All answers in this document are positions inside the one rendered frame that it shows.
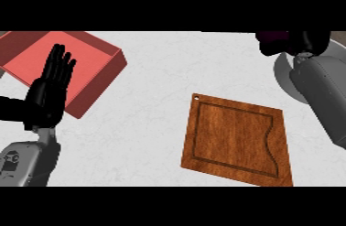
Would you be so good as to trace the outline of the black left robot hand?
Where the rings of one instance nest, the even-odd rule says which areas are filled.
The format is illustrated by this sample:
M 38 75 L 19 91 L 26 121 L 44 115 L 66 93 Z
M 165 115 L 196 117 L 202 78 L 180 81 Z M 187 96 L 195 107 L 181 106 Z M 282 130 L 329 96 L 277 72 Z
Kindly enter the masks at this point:
M 25 98 L 0 96 L 0 121 L 22 122 L 23 130 L 54 128 L 61 120 L 75 59 L 61 44 L 54 44 L 42 73 L 32 81 Z

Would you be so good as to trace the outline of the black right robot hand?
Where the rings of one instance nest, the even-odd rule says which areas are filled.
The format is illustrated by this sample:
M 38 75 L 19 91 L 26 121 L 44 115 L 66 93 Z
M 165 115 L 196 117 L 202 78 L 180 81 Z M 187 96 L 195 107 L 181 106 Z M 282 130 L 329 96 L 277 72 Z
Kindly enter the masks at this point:
M 328 47 L 331 32 L 325 30 L 316 31 L 289 31 L 286 53 L 297 56 L 308 53 L 319 56 Z

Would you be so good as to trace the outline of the red square box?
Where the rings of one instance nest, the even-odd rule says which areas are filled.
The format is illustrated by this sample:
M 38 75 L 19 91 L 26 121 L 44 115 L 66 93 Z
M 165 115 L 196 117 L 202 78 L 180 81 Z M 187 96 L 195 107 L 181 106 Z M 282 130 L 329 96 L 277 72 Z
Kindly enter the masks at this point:
M 64 112 L 85 114 L 127 60 L 121 49 L 85 31 L 8 31 L 0 37 L 0 69 L 25 85 L 39 76 L 53 44 L 61 44 L 76 60 Z

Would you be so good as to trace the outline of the brown wooden cutting board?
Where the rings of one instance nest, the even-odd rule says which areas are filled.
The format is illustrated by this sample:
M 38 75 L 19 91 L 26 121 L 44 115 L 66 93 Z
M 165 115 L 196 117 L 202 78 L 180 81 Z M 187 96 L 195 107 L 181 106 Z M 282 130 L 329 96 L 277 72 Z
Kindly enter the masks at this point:
M 282 111 L 195 93 L 180 166 L 258 186 L 289 187 Z

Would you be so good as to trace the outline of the dark purple eggplant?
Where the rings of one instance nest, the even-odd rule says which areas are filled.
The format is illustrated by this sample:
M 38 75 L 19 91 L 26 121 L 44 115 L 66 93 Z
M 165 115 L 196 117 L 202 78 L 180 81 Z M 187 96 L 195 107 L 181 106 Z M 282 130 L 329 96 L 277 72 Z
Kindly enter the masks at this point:
M 258 51 L 264 56 L 289 52 L 289 32 L 288 31 L 258 31 L 255 33 L 258 41 Z

